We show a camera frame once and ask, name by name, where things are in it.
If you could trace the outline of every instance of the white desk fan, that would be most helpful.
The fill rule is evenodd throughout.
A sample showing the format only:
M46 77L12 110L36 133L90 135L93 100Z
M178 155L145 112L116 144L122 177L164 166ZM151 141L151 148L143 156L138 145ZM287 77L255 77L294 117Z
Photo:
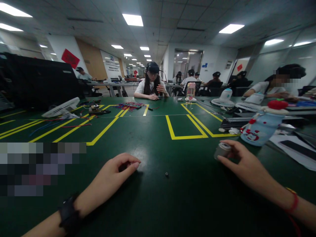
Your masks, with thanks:
M51 117L56 117L59 115L68 114L77 108L77 104L79 102L80 102L80 99L78 97L73 98L73 99L71 99L71 100L69 100L61 105L56 106L55 108L51 109L50 111L47 111L46 113L42 114L42 117L51 118Z
M230 101L231 95L233 94L233 91L229 88L223 90L221 96L218 99L213 99L211 101L212 104L218 105L218 106L224 106L224 107L234 107L235 103Z
M244 102L236 103L237 108L242 108L252 112L257 112L261 108L261 102L264 99L264 94L254 93L249 96Z

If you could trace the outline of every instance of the computer monitor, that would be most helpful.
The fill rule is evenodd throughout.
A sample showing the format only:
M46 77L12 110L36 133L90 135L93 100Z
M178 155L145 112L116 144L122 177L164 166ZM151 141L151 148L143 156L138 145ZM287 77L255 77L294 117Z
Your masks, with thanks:
M85 98L70 64L10 53L0 53L0 87L24 109L47 111Z

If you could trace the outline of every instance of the right hand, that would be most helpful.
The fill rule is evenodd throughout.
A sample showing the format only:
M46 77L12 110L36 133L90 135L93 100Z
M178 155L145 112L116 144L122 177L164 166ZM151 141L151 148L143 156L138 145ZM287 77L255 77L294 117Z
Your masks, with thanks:
M231 162L228 158L218 156L218 160L229 168L248 187L256 192L265 195L269 188L274 186L276 181L263 167L257 157L255 157L240 142L233 140L223 140L231 146L231 153L228 158L240 160L238 164Z
M148 96L148 99L150 99L150 100L158 100L159 97L156 96L155 94L151 94L151 95Z

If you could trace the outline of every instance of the small black object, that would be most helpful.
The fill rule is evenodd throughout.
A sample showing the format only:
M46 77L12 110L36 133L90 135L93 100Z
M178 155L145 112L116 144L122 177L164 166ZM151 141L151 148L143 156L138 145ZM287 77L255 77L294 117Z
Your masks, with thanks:
M75 232L81 222L79 211L76 211L73 206L73 203L77 197L78 193L67 198L64 201L63 206L58 208L62 220L62 222L59 224L59 227L63 227L67 233Z

